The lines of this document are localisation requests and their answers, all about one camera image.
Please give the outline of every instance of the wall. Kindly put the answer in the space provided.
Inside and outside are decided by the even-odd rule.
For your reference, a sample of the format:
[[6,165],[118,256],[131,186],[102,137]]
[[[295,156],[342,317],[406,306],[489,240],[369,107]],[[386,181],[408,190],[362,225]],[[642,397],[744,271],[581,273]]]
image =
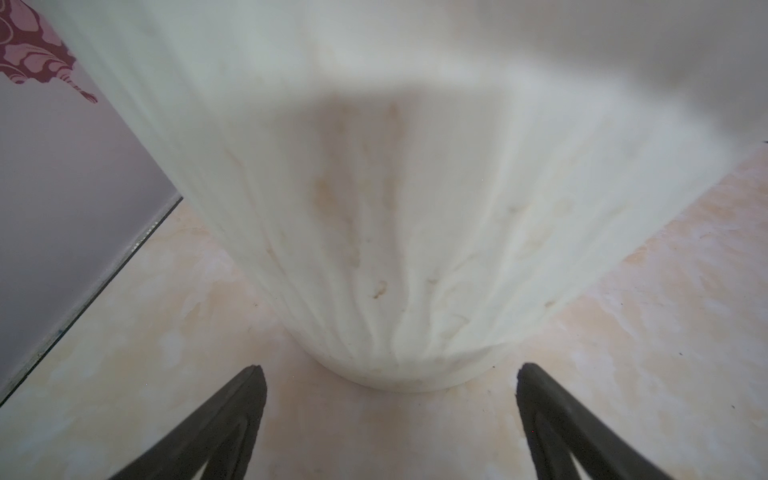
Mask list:
[[[17,19],[24,13],[17,9]],[[43,35],[55,38],[46,26]],[[5,46],[10,64],[16,54],[35,60]],[[88,76],[66,61],[40,69],[62,67],[46,83],[0,65],[0,389],[177,196]]]

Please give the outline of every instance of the floral pattern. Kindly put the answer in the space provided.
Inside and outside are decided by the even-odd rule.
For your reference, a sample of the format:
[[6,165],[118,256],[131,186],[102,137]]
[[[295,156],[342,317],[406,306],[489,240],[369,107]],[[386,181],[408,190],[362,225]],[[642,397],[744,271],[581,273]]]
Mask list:
[[14,83],[67,82],[91,103],[95,95],[71,79],[75,58],[51,25],[22,0],[0,0],[0,71]]

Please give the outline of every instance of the dirt stain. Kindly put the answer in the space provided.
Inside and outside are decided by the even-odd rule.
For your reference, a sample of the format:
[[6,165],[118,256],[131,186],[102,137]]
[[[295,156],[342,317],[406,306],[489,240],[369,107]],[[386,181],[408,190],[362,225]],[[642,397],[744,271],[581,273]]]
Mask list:
[[373,295],[373,299],[378,299],[381,295],[386,293],[386,282],[384,280],[379,281],[379,285],[376,287],[376,293]]
[[328,181],[325,178],[318,178],[315,180],[315,194],[313,202],[317,210],[324,217],[331,217],[336,210],[338,210],[338,203],[336,197],[333,195]]

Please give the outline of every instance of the brown stain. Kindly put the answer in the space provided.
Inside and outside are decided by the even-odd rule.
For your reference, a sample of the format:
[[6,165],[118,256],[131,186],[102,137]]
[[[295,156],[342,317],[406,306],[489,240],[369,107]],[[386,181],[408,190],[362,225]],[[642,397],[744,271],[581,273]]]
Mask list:
[[389,104],[389,108],[386,111],[386,120],[392,125],[392,139],[395,142],[401,141],[406,135],[406,123],[396,102]]
[[[458,335],[459,332],[461,332],[464,327],[469,325],[469,319],[464,315],[459,315],[457,313],[454,313],[451,315],[450,324],[446,329],[444,329],[440,333],[440,337],[445,340],[446,342],[453,339],[456,335]],[[458,363],[456,365],[452,365],[452,369],[459,369],[461,366],[463,366],[461,363]]]
[[334,125],[334,128],[336,130],[336,133],[338,135],[344,135],[346,133],[346,120],[344,117],[336,119],[336,124]]
[[567,198],[561,198],[554,204],[554,208],[552,210],[552,213],[557,218],[562,218],[567,215],[569,215],[574,209],[574,203],[573,200],[569,200]]
[[349,265],[351,265],[352,268],[360,267],[360,247],[357,245],[352,245],[349,248]]
[[633,266],[642,266],[645,264],[645,258],[647,256],[648,247],[643,245],[634,251],[629,257],[624,259],[624,263],[628,263]]
[[339,209],[336,196],[325,178],[315,180],[313,203],[324,217],[331,217]]
[[379,285],[376,287],[376,293],[373,295],[373,299],[378,299],[381,295],[386,293],[386,282],[384,280],[379,281]]
[[517,257],[526,258],[536,253],[544,246],[547,240],[549,240],[549,237],[552,236],[553,232],[554,228],[552,225],[544,225],[543,227],[533,229],[528,234],[525,243],[523,243],[523,246],[518,251]]
[[397,208],[397,178],[395,175],[390,174],[384,177],[384,192],[382,197],[382,203],[384,208],[390,211],[395,211]]

